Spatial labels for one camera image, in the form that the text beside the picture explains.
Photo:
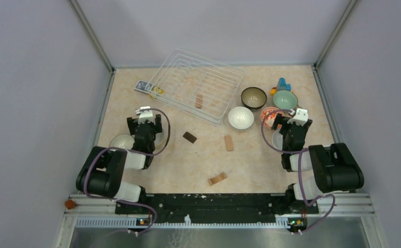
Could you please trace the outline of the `white bowl front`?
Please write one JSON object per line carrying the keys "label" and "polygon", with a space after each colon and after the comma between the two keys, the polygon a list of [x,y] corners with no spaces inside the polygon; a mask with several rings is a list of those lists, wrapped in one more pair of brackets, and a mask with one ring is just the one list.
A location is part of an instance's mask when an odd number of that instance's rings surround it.
{"label": "white bowl front", "polygon": [[272,137],[271,137],[271,141],[272,141],[272,146],[277,149],[277,150],[282,150],[282,146],[283,146],[283,136],[280,133],[279,130],[276,130]]}

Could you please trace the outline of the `blue bowl white dots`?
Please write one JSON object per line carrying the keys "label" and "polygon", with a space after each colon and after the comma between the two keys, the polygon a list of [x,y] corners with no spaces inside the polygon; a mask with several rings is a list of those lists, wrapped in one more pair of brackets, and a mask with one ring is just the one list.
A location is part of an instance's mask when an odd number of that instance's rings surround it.
{"label": "blue bowl white dots", "polygon": [[134,138],[129,134],[120,134],[114,137],[110,142],[110,147],[122,149],[131,149],[134,144]]}

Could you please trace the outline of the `white bowl orange pattern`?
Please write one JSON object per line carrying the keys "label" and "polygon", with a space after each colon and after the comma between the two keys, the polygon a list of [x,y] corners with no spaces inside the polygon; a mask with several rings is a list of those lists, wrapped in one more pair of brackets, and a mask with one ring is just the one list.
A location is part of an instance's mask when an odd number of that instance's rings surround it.
{"label": "white bowl orange pattern", "polygon": [[260,120],[265,127],[271,129],[277,115],[285,116],[285,113],[277,107],[267,107],[261,111]]}

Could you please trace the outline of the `celadon green bowl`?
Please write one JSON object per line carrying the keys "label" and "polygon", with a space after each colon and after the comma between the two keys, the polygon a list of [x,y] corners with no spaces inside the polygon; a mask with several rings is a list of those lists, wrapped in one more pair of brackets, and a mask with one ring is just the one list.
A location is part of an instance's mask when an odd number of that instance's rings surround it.
{"label": "celadon green bowl", "polygon": [[273,104],[279,109],[295,109],[298,98],[291,91],[280,90],[273,95]]}

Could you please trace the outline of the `dark blue bowl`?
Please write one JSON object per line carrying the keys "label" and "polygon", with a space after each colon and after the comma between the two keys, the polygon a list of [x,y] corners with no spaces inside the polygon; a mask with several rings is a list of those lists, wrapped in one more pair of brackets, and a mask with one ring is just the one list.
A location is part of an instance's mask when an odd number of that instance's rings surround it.
{"label": "dark blue bowl", "polygon": [[241,93],[241,102],[245,107],[255,111],[266,104],[267,95],[258,87],[248,87]]}

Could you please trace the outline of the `plain white bowl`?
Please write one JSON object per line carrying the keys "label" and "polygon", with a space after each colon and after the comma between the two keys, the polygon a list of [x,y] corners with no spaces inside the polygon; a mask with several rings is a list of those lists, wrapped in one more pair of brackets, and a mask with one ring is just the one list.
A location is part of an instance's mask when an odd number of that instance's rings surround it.
{"label": "plain white bowl", "polygon": [[254,123],[254,115],[246,107],[238,106],[231,109],[228,113],[228,122],[236,130],[246,130]]}

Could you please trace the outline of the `beige ceramic mug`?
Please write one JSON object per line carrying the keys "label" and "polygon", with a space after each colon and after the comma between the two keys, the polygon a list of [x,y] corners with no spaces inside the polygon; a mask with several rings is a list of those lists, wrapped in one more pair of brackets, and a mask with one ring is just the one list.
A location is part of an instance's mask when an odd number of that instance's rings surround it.
{"label": "beige ceramic mug", "polygon": [[159,149],[162,144],[165,142],[165,131],[156,134],[156,139],[154,141],[155,148]]}

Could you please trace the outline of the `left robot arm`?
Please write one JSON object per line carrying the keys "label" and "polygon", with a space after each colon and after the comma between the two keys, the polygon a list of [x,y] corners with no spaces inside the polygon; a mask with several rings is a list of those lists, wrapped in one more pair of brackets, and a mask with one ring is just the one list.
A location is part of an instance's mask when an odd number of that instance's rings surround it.
{"label": "left robot arm", "polygon": [[76,189],[89,195],[127,201],[134,213],[142,213],[147,207],[147,199],[141,196],[144,188],[124,182],[124,171],[148,169],[154,159],[157,137],[163,136],[162,116],[147,111],[139,118],[127,118],[130,148],[100,147],[91,149],[77,178]]}

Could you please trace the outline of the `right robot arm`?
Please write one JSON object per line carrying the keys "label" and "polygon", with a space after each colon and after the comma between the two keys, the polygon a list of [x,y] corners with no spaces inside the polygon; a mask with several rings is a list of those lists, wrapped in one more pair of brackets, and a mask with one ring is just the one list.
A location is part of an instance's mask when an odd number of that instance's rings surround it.
{"label": "right robot arm", "polygon": [[291,213],[305,207],[305,198],[354,191],[364,186],[364,175],[349,148],[344,143],[329,146],[310,145],[303,150],[312,120],[297,120],[277,114],[273,129],[281,135],[281,163],[288,172],[312,171],[313,176],[290,184],[285,192],[284,205]]}

